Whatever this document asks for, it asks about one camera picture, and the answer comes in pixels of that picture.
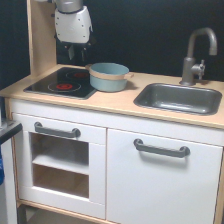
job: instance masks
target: black wall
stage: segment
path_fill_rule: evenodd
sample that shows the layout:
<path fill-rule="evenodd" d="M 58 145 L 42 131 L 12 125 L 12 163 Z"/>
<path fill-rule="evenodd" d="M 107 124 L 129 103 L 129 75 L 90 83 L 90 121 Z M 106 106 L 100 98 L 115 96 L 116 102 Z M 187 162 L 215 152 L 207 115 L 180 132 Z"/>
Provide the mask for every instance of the black wall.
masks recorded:
<path fill-rule="evenodd" d="M 224 80 L 223 0 L 84 0 L 97 43 L 88 63 L 115 62 L 134 72 L 181 76 L 193 30 L 210 27 L 218 56 L 209 56 L 207 37 L 196 41 L 205 79 Z M 0 1 L 0 88 L 29 74 L 26 0 Z M 58 58 L 58 62 L 71 63 Z"/>
<path fill-rule="evenodd" d="M 86 0 L 97 44 L 90 62 L 116 62 L 135 72 L 181 76 L 188 40 L 198 28 L 212 28 L 218 56 L 209 56 L 208 37 L 196 41 L 205 79 L 224 81 L 223 0 Z"/>
<path fill-rule="evenodd" d="M 0 89 L 29 73 L 26 1 L 0 0 Z"/>

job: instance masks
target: stainless steel sink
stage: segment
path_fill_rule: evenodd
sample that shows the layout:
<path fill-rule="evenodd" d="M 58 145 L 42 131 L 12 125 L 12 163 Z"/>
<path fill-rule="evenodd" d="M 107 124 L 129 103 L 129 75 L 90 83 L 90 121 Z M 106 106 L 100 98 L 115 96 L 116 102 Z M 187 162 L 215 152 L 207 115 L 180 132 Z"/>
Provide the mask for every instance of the stainless steel sink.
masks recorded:
<path fill-rule="evenodd" d="M 137 96 L 140 107 L 171 110 L 198 115 L 217 113 L 222 94 L 211 89 L 166 84 L 151 84 Z"/>

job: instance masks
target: countertop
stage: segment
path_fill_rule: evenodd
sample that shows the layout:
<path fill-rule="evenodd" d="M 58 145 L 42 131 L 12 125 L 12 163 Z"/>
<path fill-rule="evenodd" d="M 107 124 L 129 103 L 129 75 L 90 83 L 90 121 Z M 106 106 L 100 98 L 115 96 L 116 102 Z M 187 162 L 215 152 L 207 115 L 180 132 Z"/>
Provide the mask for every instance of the countertop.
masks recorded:
<path fill-rule="evenodd" d="M 152 118 L 158 120 L 173 121 L 185 124 L 194 124 L 205 127 L 224 129 L 224 83 L 217 81 L 203 80 L 194 87 L 214 89 L 222 93 L 222 101 L 219 110 L 214 115 L 200 116 L 171 112 L 157 109 L 147 109 L 136 106 L 133 101 L 139 93 L 152 83 L 165 83 L 179 85 L 181 77 L 170 77 L 162 75 L 152 75 L 145 73 L 135 73 L 135 76 L 127 83 L 125 90 L 116 93 L 105 93 L 97 91 L 87 100 L 79 100 L 65 97 L 56 97 L 43 94 L 25 93 L 23 90 L 38 80 L 46 77 L 61 67 L 74 67 L 67 65 L 57 65 L 43 74 L 26 78 L 14 83 L 0 92 L 2 97 L 36 101 L 42 103 L 69 106 L 74 108 L 84 108 L 90 110 L 104 111 L 109 113 L 125 114 L 137 117 Z"/>

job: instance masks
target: induction hob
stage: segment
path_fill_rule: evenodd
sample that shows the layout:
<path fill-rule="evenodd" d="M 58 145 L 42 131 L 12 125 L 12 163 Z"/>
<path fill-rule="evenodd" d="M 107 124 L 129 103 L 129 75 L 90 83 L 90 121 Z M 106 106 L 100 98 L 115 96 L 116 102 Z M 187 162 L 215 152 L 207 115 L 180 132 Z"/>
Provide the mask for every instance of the induction hob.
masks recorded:
<path fill-rule="evenodd" d="M 24 91 L 60 97 L 88 99 L 96 92 L 96 89 L 90 85 L 88 70 L 64 67 L 34 83 L 24 89 Z"/>

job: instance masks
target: faucet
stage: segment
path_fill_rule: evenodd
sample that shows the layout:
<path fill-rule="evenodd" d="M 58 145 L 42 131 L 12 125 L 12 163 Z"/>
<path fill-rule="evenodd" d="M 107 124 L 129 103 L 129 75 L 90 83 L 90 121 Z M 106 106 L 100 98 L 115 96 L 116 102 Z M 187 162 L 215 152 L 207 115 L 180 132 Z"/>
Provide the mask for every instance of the faucet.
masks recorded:
<path fill-rule="evenodd" d="M 187 57 L 184 58 L 182 80 L 180 81 L 180 84 L 184 86 L 195 85 L 194 75 L 198 75 L 199 80 L 204 75 L 204 60 L 201 61 L 201 64 L 194 64 L 195 58 L 193 58 L 195 39 L 199 35 L 208 35 L 210 41 L 209 55 L 217 55 L 217 39 L 214 31 L 210 28 L 195 30 L 190 36 Z"/>

